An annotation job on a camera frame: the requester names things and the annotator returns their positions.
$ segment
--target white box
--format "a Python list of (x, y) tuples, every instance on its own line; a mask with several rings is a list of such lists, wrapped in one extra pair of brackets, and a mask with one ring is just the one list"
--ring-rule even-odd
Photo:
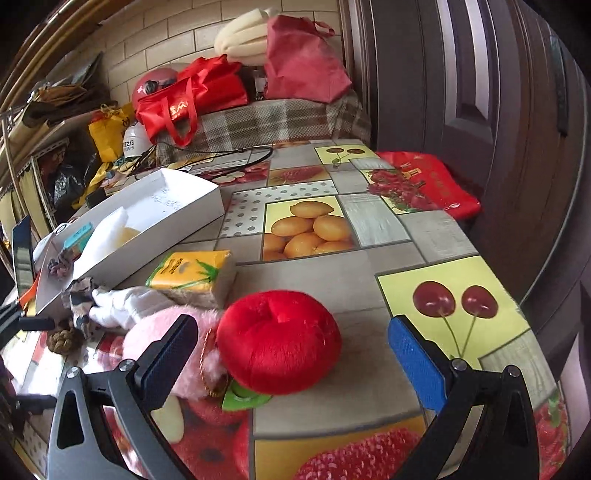
[(224, 214), (219, 187), (189, 173), (162, 168), (132, 183), (50, 240), (35, 298), (37, 314), (55, 320), (71, 314), (62, 305), (60, 295), (74, 278), (50, 277), (47, 264), (51, 258), (57, 258), (70, 235), (87, 223), (95, 228), (119, 207), (124, 207), (129, 216), (126, 226), (140, 233), (80, 275), (92, 277), (107, 288), (116, 287), (146, 263)]

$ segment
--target red helmet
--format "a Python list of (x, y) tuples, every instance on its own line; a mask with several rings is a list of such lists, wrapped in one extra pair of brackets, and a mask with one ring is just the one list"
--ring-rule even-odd
[(134, 105), (134, 109), (138, 109), (138, 100), (149, 95), (150, 93), (157, 92), (169, 85), (172, 85), (177, 81), (177, 71), (171, 68), (159, 68), (152, 70), (135, 84), (134, 93), (131, 96), (131, 102)]

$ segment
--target screw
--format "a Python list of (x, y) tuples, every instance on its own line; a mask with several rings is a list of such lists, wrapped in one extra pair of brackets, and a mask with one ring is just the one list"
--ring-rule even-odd
[(465, 360), (462, 360), (461, 358), (454, 358), (452, 360), (452, 367), (454, 370), (458, 372), (463, 372), (464, 370), (466, 370), (466, 368), (468, 368), (468, 364)]
[(68, 378), (74, 378), (74, 377), (77, 377), (79, 373), (80, 373), (80, 368), (72, 367), (68, 370), (68, 373), (66, 374), (66, 376)]
[(512, 377), (518, 377), (521, 375), (521, 370), (517, 368), (515, 365), (509, 365), (507, 367), (507, 373)]
[(127, 360), (123, 360), (120, 364), (119, 364), (119, 370), (121, 370), (122, 372), (127, 372), (129, 370), (131, 370), (135, 365), (135, 362), (131, 359), (127, 359)]

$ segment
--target red shopping bag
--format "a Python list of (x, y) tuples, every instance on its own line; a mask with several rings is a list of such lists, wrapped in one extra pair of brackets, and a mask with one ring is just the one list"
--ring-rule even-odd
[(435, 155), (417, 152), (376, 153), (402, 172), (423, 196), (456, 220), (465, 220), (480, 212), (480, 202), (460, 188)]
[[(240, 62), (228, 62), (226, 55), (199, 58), (179, 72), (177, 82), (138, 101), (136, 118), (152, 143), (166, 129), (174, 142), (187, 146), (199, 126), (198, 115), (246, 105), (248, 96), (236, 72)], [(189, 117), (189, 131), (178, 133), (173, 122)]]
[[(328, 33), (316, 29), (328, 28)], [(267, 23), (267, 99), (303, 98), (331, 103), (351, 80), (325, 37), (335, 31), (308, 18), (277, 15)]]

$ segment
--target tile wall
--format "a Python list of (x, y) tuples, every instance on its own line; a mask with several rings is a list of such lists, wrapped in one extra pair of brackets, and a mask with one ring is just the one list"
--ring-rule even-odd
[(145, 72), (215, 56), (213, 41), (228, 21), (253, 8), (269, 7), (329, 24), (337, 34), (329, 43), (342, 57), (337, 0), (136, 0), (68, 54), (51, 76), (61, 78), (103, 51), (103, 80), (111, 98), (122, 105)]

